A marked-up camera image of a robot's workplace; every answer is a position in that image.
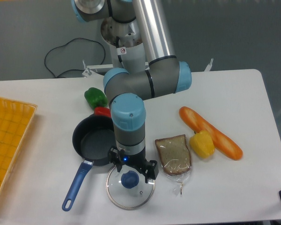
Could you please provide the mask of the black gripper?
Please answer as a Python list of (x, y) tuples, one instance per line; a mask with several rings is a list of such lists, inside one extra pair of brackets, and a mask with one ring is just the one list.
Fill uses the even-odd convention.
[(146, 148), (135, 155), (127, 155), (123, 150), (111, 147), (108, 152), (108, 160), (114, 164), (117, 172), (121, 172), (124, 165), (134, 168), (145, 177), (145, 183), (149, 180), (156, 180), (159, 169), (156, 160), (146, 160)]

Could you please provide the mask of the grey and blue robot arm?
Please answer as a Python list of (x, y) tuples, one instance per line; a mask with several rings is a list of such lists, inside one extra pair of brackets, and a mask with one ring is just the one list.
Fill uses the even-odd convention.
[(149, 68), (130, 73), (125, 68), (109, 70), (103, 81), (111, 110), (116, 151), (110, 161), (120, 171), (123, 165), (155, 180), (157, 162), (146, 160), (144, 101), (190, 88), (191, 70), (175, 55), (159, 0), (73, 0), (76, 17), (84, 22), (110, 18), (120, 24), (136, 22)]

